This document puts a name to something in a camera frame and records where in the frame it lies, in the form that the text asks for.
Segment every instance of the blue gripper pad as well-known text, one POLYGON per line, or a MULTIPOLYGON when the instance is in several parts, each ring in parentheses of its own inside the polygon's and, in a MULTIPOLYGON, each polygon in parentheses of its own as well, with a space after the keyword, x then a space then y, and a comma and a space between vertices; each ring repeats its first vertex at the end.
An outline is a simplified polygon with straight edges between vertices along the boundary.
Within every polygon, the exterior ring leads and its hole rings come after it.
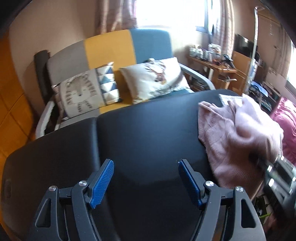
POLYGON ((112 160, 106 159, 100 170, 97 171, 93 180, 89 184, 89 205, 92 209, 96 208, 96 206, 101 203, 113 173, 114 162, 112 160))
POLYGON ((193 205, 197 207, 202 206, 201 196, 200 196, 200 189, 197 186, 196 182, 194 181, 192 175, 190 174, 189 170, 187 169, 186 165, 184 164, 183 160, 178 162, 178 170, 179 175, 182 179, 182 182, 187 190, 187 193, 191 199, 193 205))

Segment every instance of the pink blanket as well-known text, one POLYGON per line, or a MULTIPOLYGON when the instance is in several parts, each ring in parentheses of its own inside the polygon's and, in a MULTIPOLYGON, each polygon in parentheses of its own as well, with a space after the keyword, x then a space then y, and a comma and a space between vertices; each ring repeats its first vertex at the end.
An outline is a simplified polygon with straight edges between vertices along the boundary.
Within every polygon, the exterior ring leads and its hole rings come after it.
POLYGON ((228 101, 219 108, 199 103, 199 139, 219 185, 242 186, 252 199, 263 180, 263 172, 249 160, 250 153, 274 162, 281 150, 283 130, 249 96, 242 105, 228 101))
POLYGON ((284 130, 284 157, 296 165, 296 106, 282 97, 270 117, 284 130))

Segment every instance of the metal bolt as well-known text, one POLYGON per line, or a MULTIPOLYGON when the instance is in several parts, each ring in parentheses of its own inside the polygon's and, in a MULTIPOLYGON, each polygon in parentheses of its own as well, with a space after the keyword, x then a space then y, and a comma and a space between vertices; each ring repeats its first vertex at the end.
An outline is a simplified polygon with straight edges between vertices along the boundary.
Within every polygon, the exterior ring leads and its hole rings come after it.
POLYGON ((208 187, 212 187, 214 185, 214 183, 212 181, 206 181, 205 184, 208 186, 208 187))
POLYGON ((55 191, 56 190, 56 186, 50 186, 49 188, 48 188, 48 190, 50 191, 50 192, 53 192, 53 191, 55 191))
POLYGON ((84 187, 84 186, 86 186, 87 185, 87 181, 80 181, 79 182, 79 186, 81 186, 81 187, 84 187))
POLYGON ((237 186, 235 188, 235 190, 237 190, 238 192, 243 192, 244 191, 244 189, 241 186, 237 186))

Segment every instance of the deer print pillow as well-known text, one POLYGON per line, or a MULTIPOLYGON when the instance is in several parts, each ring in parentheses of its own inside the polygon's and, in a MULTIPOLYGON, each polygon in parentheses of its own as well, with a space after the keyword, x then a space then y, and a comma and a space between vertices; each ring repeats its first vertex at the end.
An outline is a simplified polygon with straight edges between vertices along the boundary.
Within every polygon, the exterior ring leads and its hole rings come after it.
POLYGON ((172 91, 189 89, 176 57, 154 60, 120 68, 133 103, 137 104, 172 91))
POLYGON ((88 70, 52 86, 62 120, 119 101, 112 65, 88 70))

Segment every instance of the wooden table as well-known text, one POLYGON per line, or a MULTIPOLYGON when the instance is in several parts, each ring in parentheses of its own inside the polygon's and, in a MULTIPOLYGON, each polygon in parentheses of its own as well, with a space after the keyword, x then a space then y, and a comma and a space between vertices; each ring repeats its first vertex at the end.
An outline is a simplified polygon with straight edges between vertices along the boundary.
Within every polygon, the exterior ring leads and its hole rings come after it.
POLYGON ((194 58, 189 56, 188 57, 190 62, 197 62, 207 68, 210 68, 213 70, 213 75, 210 78, 210 81, 213 82, 214 86, 216 87, 216 89, 221 89, 221 80, 218 79, 219 75, 224 73, 224 74, 231 74, 231 73, 236 73, 237 70, 236 69, 230 69, 228 67, 226 67, 225 65, 216 65, 216 64, 212 64, 210 62, 207 61, 202 61, 198 58, 194 58))

